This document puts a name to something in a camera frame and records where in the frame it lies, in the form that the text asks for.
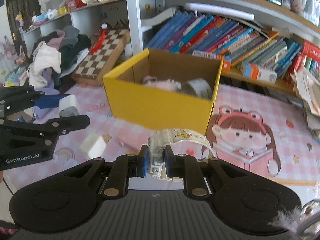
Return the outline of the wooden chess board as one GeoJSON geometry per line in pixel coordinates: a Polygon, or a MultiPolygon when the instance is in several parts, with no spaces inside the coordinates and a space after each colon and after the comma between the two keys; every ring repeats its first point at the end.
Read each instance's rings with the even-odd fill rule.
{"type": "Polygon", "coordinates": [[[103,76],[114,67],[129,41],[129,30],[108,30],[101,47],[94,54],[89,53],[72,73],[73,80],[90,86],[102,86],[103,76]]]}

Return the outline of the stack of papers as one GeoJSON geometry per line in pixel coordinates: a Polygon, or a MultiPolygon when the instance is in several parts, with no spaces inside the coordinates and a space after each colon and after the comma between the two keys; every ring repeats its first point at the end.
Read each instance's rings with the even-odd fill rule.
{"type": "Polygon", "coordinates": [[[319,81],[305,68],[294,70],[294,80],[296,94],[303,102],[308,128],[319,142],[319,81]]]}

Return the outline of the red tassel ornament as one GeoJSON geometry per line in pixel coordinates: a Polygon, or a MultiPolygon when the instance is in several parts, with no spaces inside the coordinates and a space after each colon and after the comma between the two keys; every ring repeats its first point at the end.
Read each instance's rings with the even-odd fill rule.
{"type": "Polygon", "coordinates": [[[101,25],[101,31],[99,32],[99,37],[97,39],[97,41],[93,44],[93,46],[91,46],[90,50],[89,50],[89,53],[90,54],[94,54],[102,45],[105,37],[106,37],[106,34],[107,34],[107,24],[106,23],[103,23],[101,25]]]}

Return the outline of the white power adapter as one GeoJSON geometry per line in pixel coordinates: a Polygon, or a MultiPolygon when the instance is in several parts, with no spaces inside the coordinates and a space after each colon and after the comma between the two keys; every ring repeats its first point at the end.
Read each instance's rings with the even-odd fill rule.
{"type": "Polygon", "coordinates": [[[75,95],[68,95],[59,100],[59,117],[77,115],[80,115],[80,107],[75,95]]]}

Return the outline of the pile of clothes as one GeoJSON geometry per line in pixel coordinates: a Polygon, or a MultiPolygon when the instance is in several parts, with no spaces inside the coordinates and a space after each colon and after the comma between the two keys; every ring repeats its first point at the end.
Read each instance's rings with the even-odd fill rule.
{"type": "Polygon", "coordinates": [[[49,93],[67,92],[75,84],[71,74],[84,61],[90,46],[86,35],[68,25],[39,38],[30,55],[20,47],[16,60],[19,78],[15,85],[31,85],[49,93]]]}

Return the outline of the silver tape roll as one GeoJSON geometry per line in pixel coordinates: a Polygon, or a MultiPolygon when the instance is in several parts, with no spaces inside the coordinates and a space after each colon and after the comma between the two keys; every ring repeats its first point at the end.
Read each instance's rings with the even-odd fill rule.
{"type": "Polygon", "coordinates": [[[203,78],[192,79],[181,84],[181,93],[210,100],[213,91],[208,82],[203,78]]]}

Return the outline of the pink checkered table mat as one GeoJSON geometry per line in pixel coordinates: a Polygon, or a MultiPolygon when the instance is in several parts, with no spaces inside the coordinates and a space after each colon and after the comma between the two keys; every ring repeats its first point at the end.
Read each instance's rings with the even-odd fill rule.
{"type": "MultiPolygon", "coordinates": [[[[101,156],[106,161],[131,153],[116,141],[120,129],[153,135],[151,129],[112,116],[103,89],[74,86],[71,93],[90,125],[61,137],[51,161],[8,170],[5,177],[13,190],[87,161],[79,146],[92,132],[107,144],[101,156]]],[[[291,104],[220,85],[207,139],[220,159],[289,186],[303,203],[319,196],[319,142],[291,104]]]]}

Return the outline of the row of leaning books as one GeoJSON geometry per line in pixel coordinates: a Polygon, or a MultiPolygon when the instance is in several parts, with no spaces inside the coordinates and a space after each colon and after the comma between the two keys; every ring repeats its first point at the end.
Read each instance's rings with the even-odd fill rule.
{"type": "Polygon", "coordinates": [[[247,21],[220,15],[175,11],[151,38],[149,48],[223,61],[223,70],[243,61],[273,70],[289,83],[294,70],[319,77],[319,47],[289,35],[265,31],[247,21]]]}

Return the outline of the yellow cardboard box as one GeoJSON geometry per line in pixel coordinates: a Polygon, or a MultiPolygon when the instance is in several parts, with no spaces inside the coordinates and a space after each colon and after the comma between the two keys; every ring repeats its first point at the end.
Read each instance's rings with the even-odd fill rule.
{"type": "Polygon", "coordinates": [[[145,49],[103,77],[112,114],[119,119],[160,130],[187,128],[206,133],[223,61],[189,54],[145,49]],[[167,82],[204,79],[209,97],[172,91],[167,82]]]}

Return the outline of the white pikachu wristwatch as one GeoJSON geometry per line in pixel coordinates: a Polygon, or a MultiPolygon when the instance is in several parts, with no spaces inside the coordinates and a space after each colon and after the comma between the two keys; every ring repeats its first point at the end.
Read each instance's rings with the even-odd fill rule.
{"type": "Polygon", "coordinates": [[[182,148],[184,144],[201,146],[204,148],[199,161],[206,162],[208,159],[217,157],[208,139],[199,132],[184,128],[166,128],[155,131],[148,138],[148,174],[153,178],[167,181],[179,181],[176,176],[168,176],[165,167],[165,153],[167,146],[176,150],[176,155],[184,155],[182,148]]]}

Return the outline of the small orange white box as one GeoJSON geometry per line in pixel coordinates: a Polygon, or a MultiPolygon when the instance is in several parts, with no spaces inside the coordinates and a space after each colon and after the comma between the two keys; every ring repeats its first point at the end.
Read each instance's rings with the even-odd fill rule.
{"type": "Polygon", "coordinates": [[[256,64],[243,61],[240,67],[243,77],[269,83],[275,83],[278,75],[275,71],[258,67],[256,64]]]}

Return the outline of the white foam sponge block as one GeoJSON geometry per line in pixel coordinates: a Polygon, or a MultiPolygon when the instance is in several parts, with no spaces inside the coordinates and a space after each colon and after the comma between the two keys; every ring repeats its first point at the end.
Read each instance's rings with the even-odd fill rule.
{"type": "Polygon", "coordinates": [[[95,132],[90,133],[79,146],[79,150],[82,154],[89,159],[100,158],[106,149],[106,142],[103,136],[95,132]]]}

